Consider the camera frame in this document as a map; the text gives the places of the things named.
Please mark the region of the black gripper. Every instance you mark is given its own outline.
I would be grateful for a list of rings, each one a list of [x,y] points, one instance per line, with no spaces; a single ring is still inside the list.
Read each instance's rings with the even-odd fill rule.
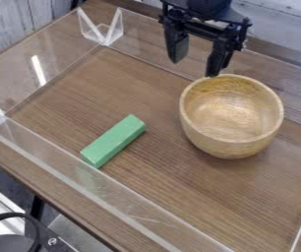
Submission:
[[[229,63],[233,50],[243,49],[247,31],[252,25],[251,19],[233,10],[232,0],[160,2],[163,9],[159,22],[164,28],[171,61],[179,63],[187,56],[189,34],[213,40],[205,64],[205,77],[216,77]]]

